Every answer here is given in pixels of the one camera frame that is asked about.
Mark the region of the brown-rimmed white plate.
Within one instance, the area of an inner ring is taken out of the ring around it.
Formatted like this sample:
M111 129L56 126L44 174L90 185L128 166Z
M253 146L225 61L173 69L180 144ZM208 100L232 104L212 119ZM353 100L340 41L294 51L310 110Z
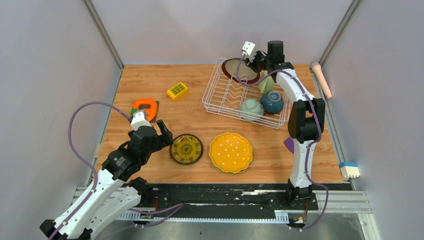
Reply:
M244 62L241 63L238 69L238 78L236 78L236 71L238 64L241 62L241 58L230 58L225 60L221 65L223 74L230 80L239 82L241 80L245 84L255 84L260 80L260 73L253 71Z

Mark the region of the yellow dotted plate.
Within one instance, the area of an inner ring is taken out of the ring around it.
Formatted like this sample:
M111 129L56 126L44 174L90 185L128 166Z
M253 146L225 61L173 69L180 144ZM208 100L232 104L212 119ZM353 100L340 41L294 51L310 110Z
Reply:
M211 141L208 155L218 170L234 175L244 172L250 166L254 150L245 137L238 133L225 132Z

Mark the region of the green dotted plate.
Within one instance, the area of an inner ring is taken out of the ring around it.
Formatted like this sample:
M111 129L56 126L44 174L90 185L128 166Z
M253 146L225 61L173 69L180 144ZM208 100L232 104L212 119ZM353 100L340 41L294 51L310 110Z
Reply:
M250 145L232 145L211 150L209 157L221 172L233 175L244 172L251 165L254 152Z

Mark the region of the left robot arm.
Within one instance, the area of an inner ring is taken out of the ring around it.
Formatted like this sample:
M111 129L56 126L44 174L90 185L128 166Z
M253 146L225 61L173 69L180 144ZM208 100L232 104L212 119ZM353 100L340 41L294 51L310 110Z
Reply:
M173 144L173 134L165 123L156 123L161 134L150 124L130 131L130 139L109 153L96 180L77 201L56 219L42 222L39 229L49 240L93 240L129 208L152 203L152 187L141 177L131 180L120 196L105 201L148 162L152 153Z

